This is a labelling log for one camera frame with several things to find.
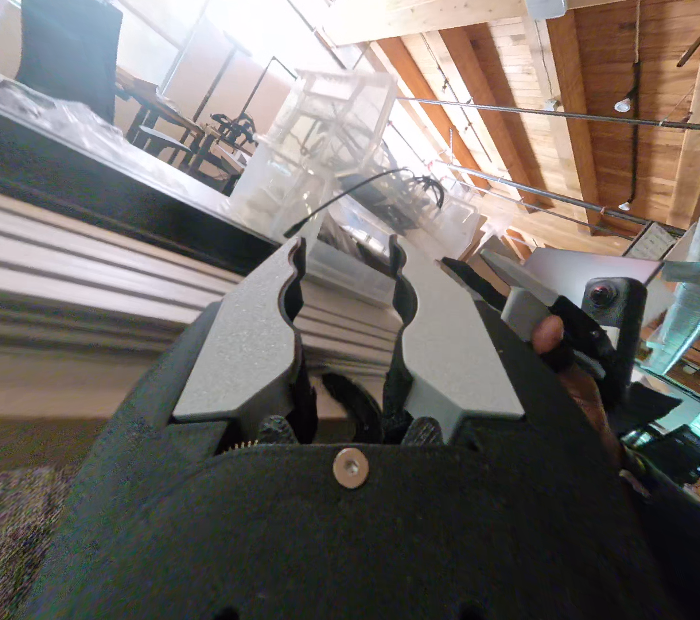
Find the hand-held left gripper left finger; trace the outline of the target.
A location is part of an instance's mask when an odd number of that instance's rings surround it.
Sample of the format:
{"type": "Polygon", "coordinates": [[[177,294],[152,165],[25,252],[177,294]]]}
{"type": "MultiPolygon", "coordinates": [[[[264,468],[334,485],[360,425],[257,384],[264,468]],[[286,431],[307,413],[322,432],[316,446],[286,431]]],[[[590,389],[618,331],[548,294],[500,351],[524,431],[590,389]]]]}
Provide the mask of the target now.
{"type": "Polygon", "coordinates": [[[294,324],[305,269],[305,239],[293,237],[223,298],[172,412],[175,423],[234,423],[252,441],[259,424],[278,415],[298,442],[314,440],[316,391],[294,324]]]}

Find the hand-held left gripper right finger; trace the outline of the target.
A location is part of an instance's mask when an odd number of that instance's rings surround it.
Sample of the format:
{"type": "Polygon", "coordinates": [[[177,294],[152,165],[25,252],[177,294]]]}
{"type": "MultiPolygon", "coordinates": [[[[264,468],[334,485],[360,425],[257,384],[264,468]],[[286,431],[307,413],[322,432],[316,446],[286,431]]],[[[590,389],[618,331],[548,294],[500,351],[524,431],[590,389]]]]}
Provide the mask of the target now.
{"type": "Polygon", "coordinates": [[[463,279],[482,279],[468,265],[434,260],[391,236],[393,307],[401,325],[383,389],[386,442],[398,443],[410,425],[432,418],[445,443],[470,419],[520,421],[524,407],[486,327],[491,309],[463,279]]]}

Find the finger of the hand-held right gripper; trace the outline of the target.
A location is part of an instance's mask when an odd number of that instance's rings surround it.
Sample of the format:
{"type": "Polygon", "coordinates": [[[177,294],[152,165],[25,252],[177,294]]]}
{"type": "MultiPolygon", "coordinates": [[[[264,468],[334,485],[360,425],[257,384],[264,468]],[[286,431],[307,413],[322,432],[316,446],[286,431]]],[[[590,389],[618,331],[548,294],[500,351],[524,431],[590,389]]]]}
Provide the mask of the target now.
{"type": "Polygon", "coordinates": [[[441,264],[458,278],[475,298],[485,301],[498,312],[503,311],[507,297],[499,292],[487,279],[479,275],[468,263],[458,259],[443,257],[441,264]]]}
{"type": "Polygon", "coordinates": [[[523,265],[493,250],[483,249],[480,257],[492,272],[508,285],[503,297],[494,288],[479,290],[480,297],[501,314],[503,322],[523,341],[530,341],[532,331],[548,316],[559,294],[547,287],[523,265]]]}

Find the black C-clamp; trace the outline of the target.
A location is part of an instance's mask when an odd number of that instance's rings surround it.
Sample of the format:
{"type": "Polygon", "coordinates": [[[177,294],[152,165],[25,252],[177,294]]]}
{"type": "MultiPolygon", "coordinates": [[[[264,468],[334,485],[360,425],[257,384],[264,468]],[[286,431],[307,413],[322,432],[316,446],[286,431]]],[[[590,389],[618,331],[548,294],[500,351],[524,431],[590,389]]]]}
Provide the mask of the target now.
{"type": "Polygon", "coordinates": [[[354,443],[381,444],[382,414],[377,400],[346,376],[326,372],[321,376],[329,396],[341,405],[354,423],[354,443]]]}

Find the pile of bagged black clamps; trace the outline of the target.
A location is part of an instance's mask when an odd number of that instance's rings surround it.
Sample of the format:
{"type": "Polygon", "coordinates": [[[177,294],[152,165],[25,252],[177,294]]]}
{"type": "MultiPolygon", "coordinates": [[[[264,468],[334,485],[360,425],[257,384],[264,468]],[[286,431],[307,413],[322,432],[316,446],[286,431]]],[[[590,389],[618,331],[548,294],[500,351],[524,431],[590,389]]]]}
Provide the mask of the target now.
{"type": "Polygon", "coordinates": [[[1,112],[21,124],[84,150],[107,155],[136,148],[122,131],[82,102],[52,98],[14,80],[1,78],[1,112]]]}

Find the person's right hand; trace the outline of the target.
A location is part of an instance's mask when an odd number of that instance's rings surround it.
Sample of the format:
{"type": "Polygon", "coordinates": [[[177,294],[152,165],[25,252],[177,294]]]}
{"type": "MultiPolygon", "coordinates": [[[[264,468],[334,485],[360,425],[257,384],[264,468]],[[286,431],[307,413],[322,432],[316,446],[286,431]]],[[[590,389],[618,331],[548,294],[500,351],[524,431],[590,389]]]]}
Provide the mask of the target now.
{"type": "Polygon", "coordinates": [[[610,428],[597,384],[578,364],[564,359],[568,354],[561,346],[563,340],[564,323],[560,317],[553,315],[543,319],[530,336],[534,352],[558,374],[559,381],[566,392],[599,435],[612,465],[620,469],[624,449],[610,428]]]}

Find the thin metal ceiling rod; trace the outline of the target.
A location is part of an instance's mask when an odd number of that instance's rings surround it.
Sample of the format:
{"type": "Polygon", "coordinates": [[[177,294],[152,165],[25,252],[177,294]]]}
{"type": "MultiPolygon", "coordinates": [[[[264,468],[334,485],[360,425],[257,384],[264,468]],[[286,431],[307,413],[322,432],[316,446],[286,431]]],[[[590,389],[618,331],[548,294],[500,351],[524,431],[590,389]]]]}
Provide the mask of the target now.
{"type": "Polygon", "coordinates": [[[415,98],[408,96],[398,96],[397,100],[412,102],[420,105],[438,106],[441,108],[452,107],[460,109],[477,109],[480,112],[498,113],[498,114],[513,114],[513,115],[533,115],[548,118],[567,119],[571,121],[585,121],[597,124],[620,124],[630,126],[645,126],[651,128],[661,128],[672,131],[692,131],[699,132],[699,124],[683,123],[681,121],[655,120],[655,119],[640,119],[618,116],[600,116],[589,115],[584,113],[566,112],[552,109],[532,109],[518,108],[500,105],[483,105],[473,101],[461,102],[458,100],[435,100],[429,98],[415,98]]]}
{"type": "Polygon", "coordinates": [[[435,177],[438,174],[447,174],[451,182],[458,183],[480,196],[488,195],[499,201],[516,205],[530,214],[543,213],[558,220],[571,222],[585,231],[602,236],[631,240],[632,237],[627,233],[627,228],[621,226],[622,223],[632,227],[636,232],[656,224],[675,240],[679,240],[685,233],[685,229],[678,226],[636,216],[617,208],[586,202],[570,195],[539,189],[503,176],[440,159],[431,161],[428,169],[435,177]]]}

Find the grey aluminium extrusion beam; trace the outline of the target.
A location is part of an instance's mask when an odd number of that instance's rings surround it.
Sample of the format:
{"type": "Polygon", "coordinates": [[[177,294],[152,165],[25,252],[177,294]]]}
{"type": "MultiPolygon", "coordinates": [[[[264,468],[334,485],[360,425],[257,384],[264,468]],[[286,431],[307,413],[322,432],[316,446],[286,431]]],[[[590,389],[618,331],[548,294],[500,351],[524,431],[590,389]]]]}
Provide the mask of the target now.
{"type": "MultiPolygon", "coordinates": [[[[1,196],[1,343],[155,355],[243,277],[1,196]]],[[[382,376],[398,318],[303,280],[310,369],[382,376]]]]}

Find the person's dark blue top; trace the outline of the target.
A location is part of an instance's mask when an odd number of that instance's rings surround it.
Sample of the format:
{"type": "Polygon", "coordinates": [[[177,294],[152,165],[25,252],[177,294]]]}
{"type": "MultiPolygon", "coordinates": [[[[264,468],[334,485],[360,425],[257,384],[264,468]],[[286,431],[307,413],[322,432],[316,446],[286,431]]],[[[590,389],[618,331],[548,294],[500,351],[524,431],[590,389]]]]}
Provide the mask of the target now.
{"type": "MultiPolygon", "coordinates": [[[[622,435],[667,415],[679,399],[633,382],[626,401],[610,416],[622,435]]],[[[699,618],[699,501],[618,439],[619,476],[626,482],[643,537],[664,587],[684,619],[699,618]]]]}

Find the wooden table with black legs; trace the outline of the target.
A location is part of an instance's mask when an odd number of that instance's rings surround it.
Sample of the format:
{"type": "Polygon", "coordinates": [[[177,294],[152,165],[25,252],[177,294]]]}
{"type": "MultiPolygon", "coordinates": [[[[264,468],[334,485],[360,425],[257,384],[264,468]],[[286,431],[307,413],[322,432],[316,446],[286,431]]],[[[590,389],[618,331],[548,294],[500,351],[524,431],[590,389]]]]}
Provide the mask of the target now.
{"type": "Polygon", "coordinates": [[[244,167],[232,152],[213,152],[222,141],[220,131],[182,115],[154,83],[121,67],[116,70],[116,88],[119,98],[139,104],[125,136],[128,143],[223,195],[232,194],[244,167]]]}

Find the dark blue cardboard box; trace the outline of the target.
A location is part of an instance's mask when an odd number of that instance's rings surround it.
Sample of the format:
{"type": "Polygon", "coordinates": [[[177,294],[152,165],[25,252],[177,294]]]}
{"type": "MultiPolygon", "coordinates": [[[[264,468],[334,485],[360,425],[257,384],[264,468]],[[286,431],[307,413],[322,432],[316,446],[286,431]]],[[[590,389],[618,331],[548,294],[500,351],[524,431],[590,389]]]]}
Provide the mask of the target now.
{"type": "Polygon", "coordinates": [[[21,20],[15,79],[49,97],[81,102],[113,124],[123,13],[97,0],[21,0],[21,20]]]}

